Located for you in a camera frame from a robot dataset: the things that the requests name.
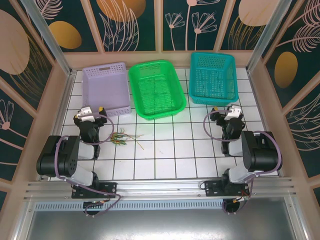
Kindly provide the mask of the lilac plastic basket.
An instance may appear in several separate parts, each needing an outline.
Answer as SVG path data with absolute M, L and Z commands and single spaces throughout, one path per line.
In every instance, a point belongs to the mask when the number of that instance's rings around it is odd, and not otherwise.
M 124 62 L 85 67 L 82 69 L 82 102 L 92 112 L 103 107 L 108 117 L 132 112 L 128 74 Z

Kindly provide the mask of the teal plastic basket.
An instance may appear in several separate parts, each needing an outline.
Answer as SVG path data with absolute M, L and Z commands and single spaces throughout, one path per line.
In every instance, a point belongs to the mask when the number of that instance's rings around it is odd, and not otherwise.
M 239 99 L 236 61 L 230 54 L 193 52 L 189 96 L 195 104 L 225 107 Z

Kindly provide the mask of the green plastic basket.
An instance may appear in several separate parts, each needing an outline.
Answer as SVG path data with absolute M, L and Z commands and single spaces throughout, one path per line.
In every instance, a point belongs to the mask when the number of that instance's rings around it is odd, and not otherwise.
M 173 64 L 167 60 L 139 63 L 128 70 L 136 113 L 151 121 L 183 111 L 187 100 Z

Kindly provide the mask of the brushed metal sheet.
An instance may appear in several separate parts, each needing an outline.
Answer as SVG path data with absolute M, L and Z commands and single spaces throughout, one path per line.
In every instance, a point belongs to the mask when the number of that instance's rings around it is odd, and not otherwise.
M 65 202 L 27 211 L 18 240 L 310 240 L 292 199 L 254 198 L 236 214 L 220 208 L 112 210 L 87 217 Z

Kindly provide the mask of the aluminium side rail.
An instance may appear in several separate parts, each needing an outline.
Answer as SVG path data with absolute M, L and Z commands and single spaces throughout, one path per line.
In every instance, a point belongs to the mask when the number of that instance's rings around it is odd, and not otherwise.
M 257 101 L 258 110 L 262 119 L 263 127 L 271 132 L 280 149 L 282 157 L 281 175 L 286 172 L 287 155 L 284 137 L 286 126 L 281 106 L 270 79 L 264 73 L 252 73 L 249 80 L 253 88 L 254 97 Z
M 63 126 L 70 103 L 73 85 L 77 76 L 76 71 L 70 75 L 61 76 L 49 83 L 48 89 L 45 90 L 44 99 L 40 103 L 39 120 L 39 137 L 37 138 L 37 157 L 41 153 L 50 136 L 61 136 Z

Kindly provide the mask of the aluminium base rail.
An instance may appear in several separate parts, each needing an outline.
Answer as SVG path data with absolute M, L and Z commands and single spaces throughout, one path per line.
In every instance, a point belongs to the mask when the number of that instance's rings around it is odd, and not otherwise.
M 182 200 L 205 199 L 206 179 L 172 180 L 118 180 L 116 193 L 129 200 Z M 71 185 L 64 181 L 29 182 L 23 195 L 25 201 L 70 201 Z M 289 177 L 257 177 L 253 181 L 253 198 L 294 197 L 297 195 Z

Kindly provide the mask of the aluminium frame post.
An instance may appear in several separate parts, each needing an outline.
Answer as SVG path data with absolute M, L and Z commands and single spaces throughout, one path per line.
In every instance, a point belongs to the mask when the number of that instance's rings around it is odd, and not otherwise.
M 266 27 L 264 28 L 261 36 L 259 37 L 252 55 L 248 61 L 246 72 L 250 75 L 259 62 L 263 52 L 267 48 L 268 43 L 271 41 L 273 35 L 281 24 L 282 19 L 288 12 L 292 0 L 279 0 L 275 10 L 273 11 Z
M 44 38 L 44 41 L 47 43 L 50 51 L 53 53 L 55 59 L 61 66 L 62 70 L 70 76 L 72 73 L 72 68 L 69 66 L 67 59 L 65 58 L 60 46 L 56 42 L 52 32 L 49 29 L 48 24 L 45 19 L 42 17 L 38 7 L 34 0 L 20 0 L 23 6 L 25 7 L 30 18 L 33 20 L 35 26 L 41 33 Z

